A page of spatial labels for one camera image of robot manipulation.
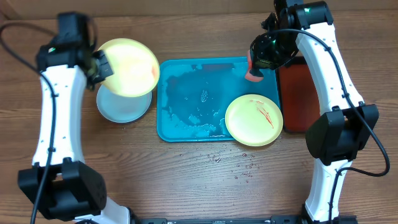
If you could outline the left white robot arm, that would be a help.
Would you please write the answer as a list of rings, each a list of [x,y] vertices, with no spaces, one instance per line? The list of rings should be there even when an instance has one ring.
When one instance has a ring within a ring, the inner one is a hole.
[[[81,106],[85,90],[113,74],[89,34],[93,21],[78,12],[58,15],[58,33],[36,56],[42,85],[39,143],[18,185],[33,203],[32,215],[77,223],[132,223],[129,208],[107,195],[101,174],[85,164]]]

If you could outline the yellow-green plate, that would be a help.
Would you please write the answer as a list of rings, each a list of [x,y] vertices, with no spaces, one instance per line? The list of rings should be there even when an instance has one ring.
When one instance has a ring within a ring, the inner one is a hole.
[[[248,94],[236,98],[225,113],[230,135],[247,146],[265,146],[275,141],[283,128],[279,107],[262,95]]]
[[[109,40],[100,48],[113,74],[101,84],[112,93],[138,97],[150,93],[160,78],[159,62],[144,44],[127,38]]]

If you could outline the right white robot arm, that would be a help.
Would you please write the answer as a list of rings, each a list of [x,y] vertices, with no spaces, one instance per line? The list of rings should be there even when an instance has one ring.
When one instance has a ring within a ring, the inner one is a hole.
[[[305,134],[314,158],[310,194],[297,223],[356,223],[342,217],[338,202],[347,172],[369,138],[379,112],[355,89],[340,54],[333,16],[324,1],[275,0],[275,11],[262,22],[248,52],[246,78],[263,79],[301,53],[308,65],[320,105],[320,117]]]

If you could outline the orange black sponge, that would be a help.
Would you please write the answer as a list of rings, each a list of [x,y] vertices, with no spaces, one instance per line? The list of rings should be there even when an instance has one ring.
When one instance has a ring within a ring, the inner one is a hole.
[[[261,73],[259,69],[255,69],[252,67],[252,58],[251,51],[247,52],[247,61],[248,61],[248,70],[245,74],[245,79],[250,82],[261,82],[264,79],[264,75]]]

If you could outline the light blue plate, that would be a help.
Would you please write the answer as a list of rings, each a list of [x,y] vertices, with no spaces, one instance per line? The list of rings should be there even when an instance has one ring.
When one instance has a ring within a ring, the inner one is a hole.
[[[101,115],[114,123],[130,123],[145,115],[152,103],[152,93],[138,97],[119,96],[101,85],[96,104]]]

